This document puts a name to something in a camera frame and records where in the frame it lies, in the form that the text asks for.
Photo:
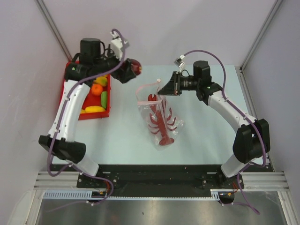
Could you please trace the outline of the clear zip top bag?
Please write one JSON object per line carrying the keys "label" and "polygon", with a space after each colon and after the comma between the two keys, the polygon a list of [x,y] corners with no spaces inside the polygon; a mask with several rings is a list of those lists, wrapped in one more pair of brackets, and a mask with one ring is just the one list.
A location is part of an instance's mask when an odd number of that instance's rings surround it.
{"label": "clear zip top bag", "polygon": [[161,79],[140,86],[135,91],[137,108],[150,134],[152,145],[162,151],[174,144],[184,121],[177,116],[166,96],[159,95]]}

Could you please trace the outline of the dark red toy fruit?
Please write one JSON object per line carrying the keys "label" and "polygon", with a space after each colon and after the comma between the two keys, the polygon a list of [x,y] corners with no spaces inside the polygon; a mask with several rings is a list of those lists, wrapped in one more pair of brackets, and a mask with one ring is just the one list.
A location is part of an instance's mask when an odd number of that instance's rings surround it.
{"label": "dark red toy fruit", "polygon": [[140,75],[142,72],[142,66],[139,61],[131,59],[131,68],[136,76]]}

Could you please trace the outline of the toy orange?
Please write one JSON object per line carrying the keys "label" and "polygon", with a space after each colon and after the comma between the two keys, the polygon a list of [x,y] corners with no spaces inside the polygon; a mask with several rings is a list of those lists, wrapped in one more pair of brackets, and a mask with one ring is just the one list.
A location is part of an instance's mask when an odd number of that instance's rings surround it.
{"label": "toy orange", "polygon": [[91,93],[94,96],[100,96],[103,91],[104,91],[104,88],[100,84],[93,84],[91,87]]}

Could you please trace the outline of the green toy vegetable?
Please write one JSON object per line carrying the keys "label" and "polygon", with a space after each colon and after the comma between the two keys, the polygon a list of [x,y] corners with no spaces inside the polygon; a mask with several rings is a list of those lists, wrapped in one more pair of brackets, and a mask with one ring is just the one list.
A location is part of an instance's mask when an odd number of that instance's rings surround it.
{"label": "green toy vegetable", "polygon": [[107,108],[107,91],[103,91],[101,93],[101,106],[106,109]]}

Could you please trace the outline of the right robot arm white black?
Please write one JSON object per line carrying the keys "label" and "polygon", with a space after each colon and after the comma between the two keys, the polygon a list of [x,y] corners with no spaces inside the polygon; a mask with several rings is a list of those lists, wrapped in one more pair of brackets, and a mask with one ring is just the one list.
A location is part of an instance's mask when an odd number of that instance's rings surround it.
{"label": "right robot arm white black", "polygon": [[233,183],[233,177],[254,159],[262,157],[263,164],[266,163],[266,154],[270,151],[268,122],[247,115],[226,98],[224,89],[212,81],[207,61],[194,62],[193,74],[189,76],[183,76],[182,71],[174,71],[158,94],[179,96],[184,90],[196,91],[199,101],[218,112],[236,133],[233,154],[217,171],[216,182],[221,188],[229,187]]}

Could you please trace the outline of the red toy lobster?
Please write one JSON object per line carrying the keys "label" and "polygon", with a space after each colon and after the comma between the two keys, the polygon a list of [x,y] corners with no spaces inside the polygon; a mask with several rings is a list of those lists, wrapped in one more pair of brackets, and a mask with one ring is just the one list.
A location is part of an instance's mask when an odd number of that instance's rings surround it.
{"label": "red toy lobster", "polygon": [[176,117],[173,118],[172,109],[169,108],[169,114],[166,117],[167,110],[167,101],[165,99],[161,100],[160,104],[153,104],[158,101],[158,95],[150,94],[148,95],[148,101],[150,102],[150,109],[152,113],[149,114],[150,122],[153,126],[148,125],[149,128],[154,129],[155,131],[150,131],[153,135],[161,134],[161,140],[159,145],[167,146],[174,143],[174,139],[169,136],[168,131],[175,131]]}

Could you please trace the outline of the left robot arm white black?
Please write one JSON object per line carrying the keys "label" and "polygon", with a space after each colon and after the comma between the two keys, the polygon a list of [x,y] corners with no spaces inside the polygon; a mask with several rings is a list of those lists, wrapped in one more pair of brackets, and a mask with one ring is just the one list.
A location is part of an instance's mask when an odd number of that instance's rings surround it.
{"label": "left robot arm white black", "polygon": [[86,145],[75,141],[75,127],[82,105],[93,81],[99,76],[110,74],[121,83],[127,83],[140,74],[140,64],[134,59],[125,59],[129,43],[120,36],[114,37],[108,48],[97,38],[80,41],[80,52],[67,64],[64,74],[63,94],[60,105],[47,135],[41,135],[38,143],[48,152],[47,165],[53,157],[75,165],[88,174],[87,182],[97,188],[104,178],[98,173],[99,166],[86,153]]}

